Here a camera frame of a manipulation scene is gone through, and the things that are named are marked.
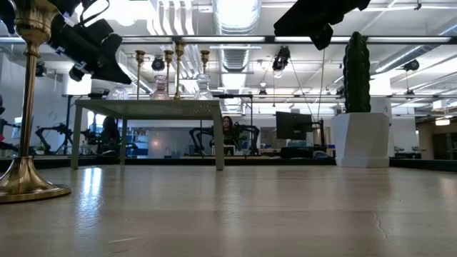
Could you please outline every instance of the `white planter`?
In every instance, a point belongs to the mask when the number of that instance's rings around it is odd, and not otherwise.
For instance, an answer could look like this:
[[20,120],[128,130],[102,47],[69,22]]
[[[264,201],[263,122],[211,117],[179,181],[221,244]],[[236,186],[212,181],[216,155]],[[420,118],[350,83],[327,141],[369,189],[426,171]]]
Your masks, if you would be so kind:
[[389,165],[389,118],[385,114],[353,113],[332,118],[336,164],[341,167],[385,168]]

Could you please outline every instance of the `table leg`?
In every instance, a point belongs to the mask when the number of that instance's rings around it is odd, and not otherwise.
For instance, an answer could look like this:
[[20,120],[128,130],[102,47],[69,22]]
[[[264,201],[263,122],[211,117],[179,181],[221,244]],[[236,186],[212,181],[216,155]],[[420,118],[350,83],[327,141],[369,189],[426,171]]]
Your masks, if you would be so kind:
[[224,170],[224,134],[222,133],[222,117],[219,110],[213,114],[214,121],[214,143],[216,147],[216,169]]
[[83,108],[76,106],[76,113],[74,117],[73,127],[73,144],[71,145],[71,168],[78,169],[79,159],[79,139],[81,137],[81,118],[83,114]]
[[126,164],[127,119],[122,119],[121,165]]

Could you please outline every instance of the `white table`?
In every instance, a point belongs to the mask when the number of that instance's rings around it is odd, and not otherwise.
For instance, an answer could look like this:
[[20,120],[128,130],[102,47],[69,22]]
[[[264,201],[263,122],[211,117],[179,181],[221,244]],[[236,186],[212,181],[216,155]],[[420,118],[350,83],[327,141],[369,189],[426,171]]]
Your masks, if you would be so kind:
[[78,168],[79,140],[83,108],[94,113],[122,119],[121,165],[126,161],[127,121],[130,120],[213,120],[216,168],[224,169],[224,135],[219,101],[197,100],[76,100],[71,167]]

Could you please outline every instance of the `potted plant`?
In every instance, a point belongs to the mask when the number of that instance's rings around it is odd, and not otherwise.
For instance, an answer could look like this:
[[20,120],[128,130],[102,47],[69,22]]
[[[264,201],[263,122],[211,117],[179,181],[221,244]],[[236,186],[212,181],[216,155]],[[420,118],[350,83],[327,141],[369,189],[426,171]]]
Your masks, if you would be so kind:
[[370,113],[370,54],[360,33],[352,34],[343,62],[346,113],[332,118],[336,164],[388,167],[389,118],[383,113]]
[[46,149],[45,149],[44,146],[42,146],[42,145],[35,147],[35,153],[36,153],[37,155],[44,155],[44,151],[45,151],[45,150],[46,150]]

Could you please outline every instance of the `floor crack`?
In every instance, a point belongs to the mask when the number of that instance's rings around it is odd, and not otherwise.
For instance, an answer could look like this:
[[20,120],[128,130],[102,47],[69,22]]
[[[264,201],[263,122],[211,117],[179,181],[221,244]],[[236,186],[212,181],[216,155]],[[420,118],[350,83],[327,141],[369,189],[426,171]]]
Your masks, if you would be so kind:
[[382,221],[379,219],[378,217],[378,213],[376,211],[373,211],[373,214],[374,214],[374,218],[378,221],[378,228],[380,231],[383,232],[384,234],[384,238],[386,240],[388,240],[388,236],[387,236],[387,232],[384,230],[384,228],[382,227]]

